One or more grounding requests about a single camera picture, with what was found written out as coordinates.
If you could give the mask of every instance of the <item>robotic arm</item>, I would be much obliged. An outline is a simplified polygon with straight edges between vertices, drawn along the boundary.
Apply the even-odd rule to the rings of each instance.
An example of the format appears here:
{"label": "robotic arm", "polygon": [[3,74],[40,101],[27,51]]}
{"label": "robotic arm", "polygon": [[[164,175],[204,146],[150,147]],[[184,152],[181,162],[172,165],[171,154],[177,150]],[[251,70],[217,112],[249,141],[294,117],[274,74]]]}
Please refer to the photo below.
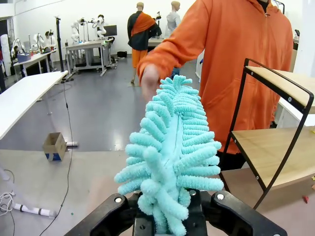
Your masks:
{"label": "robotic arm", "polygon": [[25,53],[25,47],[24,45],[21,43],[20,39],[17,38],[14,40],[13,45],[12,45],[12,49],[11,49],[11,54],[15,54],[15,50],[14,48],[17,47],[17,51],[20,53]]}
{"label": "robotic arm", "polygon": [[78,27],[79,27],[79,20],[76,20],[75,22],[72,23],[71,28],[72,28],[72,35],[71,38],[74,42],[78,41],[79,38],[79,31],[78,31]]}
{"label": "robotic arm", "polygon": [[44,41],[43,37],[40,35],[40,33],[35,34],[33,37],[33,40],[35,42],[35,44],[33,44],[31,46],[31,49],[33,51],[37,51],[40,48],[44,48],[45,41]]}
{"label": "robotic arm", "polygon": [[104,35],[106,34],[106,30],[104,29],[104,16],[99,15],[96,20],[93,20],[94,26],[93,28],[98,27],[99,30],[97,31],[97,35],[100,38],[104,38]]}
{"label": "robotic arm", "polygon": [[[183,222],[188,236],[206,236],[208,221],[228,236],[287,236],[284,229],[244,204],[232,194],[219,191],[209,195],[191,189],[189,217]],[[138,208],[140,194],[129,199],[113,194],[65,236],[118,236],[133,225],[133,236],[154,236],[152,216]]]}

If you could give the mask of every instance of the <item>orange sleeve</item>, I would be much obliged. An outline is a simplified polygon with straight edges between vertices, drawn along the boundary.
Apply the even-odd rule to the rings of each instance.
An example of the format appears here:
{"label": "orange sleeve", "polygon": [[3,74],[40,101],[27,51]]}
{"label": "orange sleeve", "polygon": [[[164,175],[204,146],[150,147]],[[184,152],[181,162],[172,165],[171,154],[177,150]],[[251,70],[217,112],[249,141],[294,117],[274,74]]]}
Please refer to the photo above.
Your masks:
{"label": "orange sleeve", "polygon": [[[292,52],[293,52],[293,33],[292,33],[292,29],[291,29],[291,24],[290,27],[288,27],[289,29],[289,33],[287,34],[287,47],[286,47],[286,54],[284,56],[284,60],[281,66],[282,71],[289,71],[290,67],[291,67],[291,60],[292,60]],[[277,95],[276,96],[276,100],[275,100],[275,105],[274,105],[274,112],[272,114],[271,117],[271,121],[275,120],[275,112],[278,109],[278,102],[280,100],[280,96]]]}
{"label": "orange sleeve", "polygon": [[182,67],[189,60],[196,59],[204,50],[209,27],[211,9],[204,0],[197,0],[185,14],[181,24],[174,30],[170,38],[143,58],[137,68],[140,78],[148,64],[155,64],[160,79],[170,76],[173,67]]}

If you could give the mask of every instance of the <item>white cable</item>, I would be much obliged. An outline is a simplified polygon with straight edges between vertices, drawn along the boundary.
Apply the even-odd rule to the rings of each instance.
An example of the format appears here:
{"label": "white cable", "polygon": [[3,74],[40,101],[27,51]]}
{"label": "white cable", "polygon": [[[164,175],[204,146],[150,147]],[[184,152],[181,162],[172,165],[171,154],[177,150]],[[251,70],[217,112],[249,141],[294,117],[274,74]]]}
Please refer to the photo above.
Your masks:
{"label": "white cable", "polygon": [[[1,207],[1,205],[3,204],[2,201],[3,199],[10,199],[8,203],[6,204],[6,208]],[[1,210],[5,210],[4,213],[0,214],[0,216],[7,214],[9,211],[12,211],[13,208],[9,209],[9,207],[13,204],[13,198],[11,193],[5,192],[0,196],[0,209]]]}

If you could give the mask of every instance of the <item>black cable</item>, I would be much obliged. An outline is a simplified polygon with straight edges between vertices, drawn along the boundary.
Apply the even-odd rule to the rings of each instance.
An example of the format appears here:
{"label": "black cable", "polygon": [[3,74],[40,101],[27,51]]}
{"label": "black cable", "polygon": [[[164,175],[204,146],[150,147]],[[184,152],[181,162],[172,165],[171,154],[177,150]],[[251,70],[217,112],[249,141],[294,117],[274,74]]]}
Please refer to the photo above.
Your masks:
{"label": "black cable", "polygon": [[[0,206],[0,207],[2,207],[2,206],[6,206],[6,207],[8,207],[8,205],[7,205],[7,204],[5,204],[5,203],[1,204],[1,206]],[[14,234],[15,234],[15,221],[14,221],[14,218],[13,218],[12,212],[11,212],[11,211],[9,211],[9,212],[10,212],[10,214],[11,214],[12,221],[13,221],[13,236],[14,236]]]}
{"label": "black cable", "polygon": [[10,170],[7,170],[7,169],[4,169],[4,171],[9,171],[12,174],[12,176],[13,176],[13,183],[14,183],[14,181],[15,181],[14,173],[12,171],[10,171]]}
{"label": "black cable", "polygon": [[[68,108],[68,103],[67,103],[67,99],[65,97],[65,86],[63,84],[63,94],[64,94],[64,100],[65,100],[65,106],[67,108],[67,112],[68,112],[68,118],[69,118],[69,127],[70,127],[70,134],[71,134],[71,142],[73,142],[73,138],[72,138],[72,129],[71,129],[71,122],[70,122],[70,113],[69,113],[69,108]],[[43,232],[41,232],[41,234],[39,236],[41,236],[52,224],[53,222],[57,219],[57,217],[59,216],[60,214],[60,211],[63,207],[63,204],[65,202],[65,199],[68,195],[68,192],[69,192],[69,173],[70,173],[70,167],[71,167],[71,163],[72,163],[72,154],[73,154],[73,146],[71,146],[71,158],[70,158],[70,164],[69,164],[69,169],[68,169],[68,174],[67,174],[67,191],[64,195],[64,198],[63,198],[63,202],[61,203],[61,206],[59,208],[59,211],[55,217],[55,219],[53,219],[53,221],[46,227],[46,229],[43,230]]]}
{"label": "black cable", "polygon": [[[69,90],[72,87],[72,85],[70,85],[70,84],[66,84],[66,85],[69,86],[69,88],[67,88],[66,91]],[[60,94],[62,92],[63,92],[63,90],[60,90],[57,93],[55,93],[54,95],[51,95],[51,96],[47,97],[47,99],[53,98],[53,97],[57,96],[58,94]]]}

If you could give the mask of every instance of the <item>mannequin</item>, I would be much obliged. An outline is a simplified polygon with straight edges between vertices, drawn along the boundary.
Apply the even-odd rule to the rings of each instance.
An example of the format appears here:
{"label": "mannequin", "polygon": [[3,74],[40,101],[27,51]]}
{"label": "mannequin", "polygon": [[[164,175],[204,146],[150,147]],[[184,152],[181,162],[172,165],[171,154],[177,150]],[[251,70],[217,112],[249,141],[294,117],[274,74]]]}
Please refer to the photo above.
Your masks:
{"label": "mannequin", "polygon": [[144,7],[143,2],[138,2],[138,3],[137,3],[137,10],[138,10],[138,11],[143,11],[143,7]]}
{"label": "mannequin", "polygon": [[177,14],[177,11],[180,9],[180,3],[178,1],[172,1],[172,11],[167,15],[167,33],[165,36],[169,37],[175,28],[181,23],[181,18]]}
{"label": "mannequin", "polygon": [[138,63],[148,53],[149,38],[160,32],[155,20],[151,16],[142,12],[143,8],[143,2],[138,2],[137,12],[129,17],[127,24],[129,37],[128,44],[132,47],[132,84],[135,80]]}

